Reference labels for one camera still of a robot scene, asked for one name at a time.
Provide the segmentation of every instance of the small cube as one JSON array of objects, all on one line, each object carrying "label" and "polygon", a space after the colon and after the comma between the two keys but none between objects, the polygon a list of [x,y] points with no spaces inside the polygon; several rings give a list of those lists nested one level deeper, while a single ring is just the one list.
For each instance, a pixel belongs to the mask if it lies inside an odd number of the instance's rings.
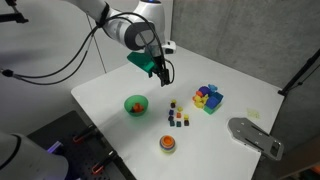
[{"label": "small cube", "polygon": [[176,108],[176,104],[175,104],[175,103],[171,103],[171,104],[170,104],[170,107],[171,107],[171,108]]},{"label": "small cube", "polygon": [[188,115],[188,114],[185,114],[185,115],[183,116],[183,119],[184,119],[184,120],[189,120],[189,115]]},{"label": "small cube", "polygon": [[190,124],[190,123],[189,123],[188,120],[185,120],[185,121],[184,121],[184,126],[189,126],[189,124]]},{"label": "small cube", "polygon": [[200,102],[201,101],[201,97],[198,95],[193,96],[193,101],[195,102]]},{"label": "small cube", "polygon": [[181,121],[177,121],[177,127],[181,127]]},{"label": "small cube", "polygon": [[219,101],[215,97],[210,97],[207,100],[206,106],[210,109],[214,109],[219,104]]},{"label": "small cube", "polygon": [[181,118],[181,113],[177,113],[177,118]]},{"label": "small cube", "polygon": [[213,84],[209,84],[208,87],[211,92],[216,92],[218,90],[218,87]]},{"label": "small cube", "polygon": [[211,90],[207,86],[202,86],[199,88],[199,91],[203,94],[203,96],[210,94]]},{"label": "small cube", "polygon": [[223,95],[220,94],[220,93],[218,93],[218,92],[213,93],[211,96],[212,96],[212,97],[215,97],[215,98],[218,100],[219,103],[220,103],[220,102],[222,101],[222,99],[223,99]]},{"label": "small cube", "polygon": [[183,108],[180,106],[178,107],[178,112],[182,112],[183,111]]},{"label": "small cube", "polygon": [[168,117],[168,121],[173,121],[174,120],[174,117],[173,116],[169,116]]},{"label": "small cube", "polygon": [[209,99],[209,95],[208,95],[208,94],[205,95],[205,96],[203,96],[203,97],[201,98],[201,100],[202,100],[202,102],[203,102],[204,104],[206,104],[206,102],[207,102],[208,99]]},{"label": "small cube", "polygon": [[174,110],[170,109],[169,115],[170,115],[170,116],[173,116],[173,115],[174,115]]},{"label": "small cube", "polygon": [[198,95],[198,96],[200,96],[200,97],[202,97],[202,96],[203,96],[203,94],[202,94],[202,92],[201,92],[201,91],[196,91],[196,95]]},{"label": "small cube", "polygon": [[202,102],[195,102],[194,105],[197,107],[197,108],[203,108],[204,104]]},{"label": "small cube", "polygon": [[174,121],[170,121],[170,127],[174,127],[174,126],[175,126]]}]

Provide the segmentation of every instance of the purple block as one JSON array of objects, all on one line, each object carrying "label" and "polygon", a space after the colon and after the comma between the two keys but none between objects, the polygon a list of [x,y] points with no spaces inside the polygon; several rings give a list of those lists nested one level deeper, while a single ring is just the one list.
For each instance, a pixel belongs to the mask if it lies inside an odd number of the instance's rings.
[{"label": "purple block", "polygon": [[173,115],[174,115],[174,111],[173,111],[172,109],[169,111],[169,115],[170,115],[170,116],[173,116]]},{"label": "purple block", "polygon": [[173,116],[168,117],[168,121],[173,121],[173,120],[174,120]]},{"label": "purple block", "polygon": [[203,96],[210,94],[211,90],[207,86],[202,86],[199,89],[200,92],[202,92]]}]

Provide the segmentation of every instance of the wire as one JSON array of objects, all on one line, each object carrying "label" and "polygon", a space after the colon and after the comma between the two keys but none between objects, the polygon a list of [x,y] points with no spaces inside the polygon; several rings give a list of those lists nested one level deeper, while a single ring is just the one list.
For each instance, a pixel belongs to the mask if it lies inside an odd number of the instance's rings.
[{"label": "wire", "polygon": [[67,76],[67,77],[65,77],[65,78],[63,78],[63,79],[61,79],[61,80],[59,80],[59,81],[51,82],[51,83],[38,83],[38,82],[33,82],[33,81],[26,80],[26,79],[24,79],[23,77],[20,77],[20,76],[18,76],[18,77],[14,76],[14,77],[17,78],[17,79],[19,79],[19,80],[21,80],[21,81],[30,83],[30,84],[42,85],[42,86],[58,84],[58,83],[61,83],[61,82],[65,81],[65,80],[69,79],[71,76],[73,76],[73,75],[80,69],[81,65],[83,64],[84,60],[86,59],[87,54],[88,54],[88,51],[89,51],[89,49],[90,49],[90,45],[91,45],[91,42],[92,42],[93,37],[94,37],[94,36],[93,36],[93,34],[92,34],[91,39],[90,39],[90,42],[89,42],[89,45],[88,45],[88,48],[87,48],[86,52],[84,53],[83,58],[82,58],[80,64],[78,65],[78,67],[77,67],[69,76]]},{"label": "wire", "polygon": [[297,85],[295,85],[295,86],[293,86],[292,88],[290,88],[290,89],[288,90],[288,92],[290,92],[291,90],[293,90],[293,89],[295,89],[295,88],[297,88],[297,87],[299,87],[299,86],[302,86],[303,83],[304,83],[307,79],[309,79],[309,77],[310,77],[319,67],[320,67],[320,64],[319,64],[314,70],[312,70],[312,71],[310,72],[310,74],[307,75],[307,77],[305,77],[302,81],[298,82]]},{"label": "wire", "polygon": [[[153,39],[152,39],[149,43],[147,43],[146,40],[145,40],[145,38],[144,38],[143,35],[141,34],[141,32],[137,31],[137,28],[135,27],[134,23],[133,23],[132,21],[130,21],[128,18],[121,17],[122,15],[134,15],[134,16],[137,16],[137,17],[141,18],[141,19],[148,25],[149,29],[152,31],[152,33],[153,33],[153,35],[154,35],[154,36],[153,36]],[[151,52],[151,49],[150,49],[150,47],[149,47],[149,44],[152,43],[154,39],[157,40],[157,43],[158,43],[158,46],[159,46],[159,49],[160,49],[160,53],[161,53],[161,54],[160,54],[160,55],[161,55],[161,60],[163,61],[163,63],[162,63],[163,67],[162,67],[162,68],[166,69],[166,63],[165,63],[165,62],[168,62],[168,63],[171,64],[172,72],[173,72],[173,78],[172,78],[172,80],[171,80],[170,83],[172,83],[172,82],[174,81],[174,78],[175,78],[174,66],[173,66],[173,64],[172,64],[170,61],[168,61],[168,60],[166,60],[166,59],[164,58],[164,53],[163,53],[163,49],[161,48],[160,38],[159,38],[158,34],[155,32],[155,30],[151,27],[149,21],[148,21],[146,18],[144,18],[143,16],[141,16],[141,15],[139,15],[139,14],[136,14],[136,13],[132,13],[132,12],[123,12],[123,13],[117,14],[117,15],[115,15],[115,16],[109,17],[109,18],[107,18],[107,19],[105,20],[105,23],[107,23],[108,21],[110,21],[110,20],[112,20],[112,19],[123,19],[123,20],[126,20],[126,21],[128,21],[129,23],[131,23],[131,24],[133,25],[134,29],[138,32],[140,38],[142,39],[142,41],[143,41],[143,43],[144,43],[144,45],[145,45],[145,48],[147,48],[148,52],[150,53],[153,62],[154,62],[155,65],[158,67],[158,63],[155,61],[154,57],[152,56],[152,52]],[[94,34],[95,34],[95,32],[97,31],[98,28],[99,28],[99,27],[96,26],[94,29],[92,29],[92,30],[90,31],[90,33],[87,35],[87,37],[85,38],[84,42],[83,42],[82,45],[80,46],[80,49],[77,51],[77,53],[74,55],[74,57],[73,57],[64,67],[62,67],[61,69],[59,69],[59,70],[57,70],[57,71],[55,71],[55,72],[53,72],[53,73],[47,74],[47,75],[28,76],[28,75],[22,75],[22,74],[14,74],[14,77],[15,77],[16,79],[22,80],[22,81],[27,82],[27,83],[35,84],[35,85],[53,85],[53,84],[58,84],[58,83],[60,83],[60,82],[63,82],[63,81],[65,81],[65,80],[69,79],[69,78],[70,78],[71,76],[73,76],[73,75],[80,69],[80,67],[82,66],[82,64],[83,64],[83,62],[84,62],[84,60],[85,60],[85,58],[86,58],[86,56],[87,56],[89,47],[90,47],[90,45],[91,45],[91,41],[92,41],[92,39],[93,39],[93,37],[94,37]],[[85,52],[85,54],[84,54],[84,56],[83,56],[80,64],[78,65],[78,67],[77,67],[69,76],[63,78],[62,80],[59,80],[59,81],[56,81],[56,82],[51,82],[51,83],[38,83],[38,82],[33,82],[33,81],[30,81],[30,80],[25,79],[25,78],[29,78],[29,79],[41,79],[41,78],[46,78],[46,77],[53,76],[53,75],[58,74],[59,72],[63,71],[63,70],[66,69],[71,63],[73,63],[74,60],[79,56],[80,52],[82,51],[83,47],[84,47],[85,44],[87,43],[87,41],[88,41],[88,39],[90,38],[90,36],[92,36],[91,39],[90,39],[90,43],[89,43],[89,45],[88,45],[88,48],[87,48],[87,50],[86,50],[86,52]]]},{"label": "wire", "polygon": [[301,82],[304,83],[319,67],[320,64],[313,71],[311,71],[311,73],[307,77],[305,77]]},{"label": "wire", "polygon": [[19,76],[21,78],[29,78],[29,79],[41,79],[41,78],[46,78],[46,77],[50,77],[53,76],[55,74],[58,74],[59,72],[63,71],[64,69],[66,69],[80,54],[80,52],[82,51],[83,47],[85,46],[86,42],[88,41],[88,39],[90,38],[90,36],[94,35],[94,33],[98,30],[98,27],[95,27],[94,29],[92,29],[90,31],[90,33],[87,35],[87,37],[85,38],[85,40],[83,41],[82,45],[80,46],[80,49],[77,51],[77,53],[74,55],[74,57],[61,69],[47,74],[47,75],[42,75],[42,76],[28,76],[28,75],[22,75],[22,74],[15,74],[16,76]]},{"label": "wire", "polygon": [[170,84],[172,84],[173,81],[174,81],[174,77],[175,77],[174,66],[173,66],[173,64],[172,64],[171,61],[169,61],[169,60],[165,60],[165,61],[168,62],[168,63],[171,65],[171,67],[172,67],[172,80],[170,81]]}]

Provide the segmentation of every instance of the blue cube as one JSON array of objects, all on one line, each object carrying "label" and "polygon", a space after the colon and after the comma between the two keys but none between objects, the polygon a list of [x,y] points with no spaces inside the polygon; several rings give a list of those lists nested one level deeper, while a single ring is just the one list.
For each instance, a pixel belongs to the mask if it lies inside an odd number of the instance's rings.
[{"label": "blue cube", "polygon": [[220,102],[215,97],[210,97],[207,100],[206,106],[210,109],[214,109]]}]

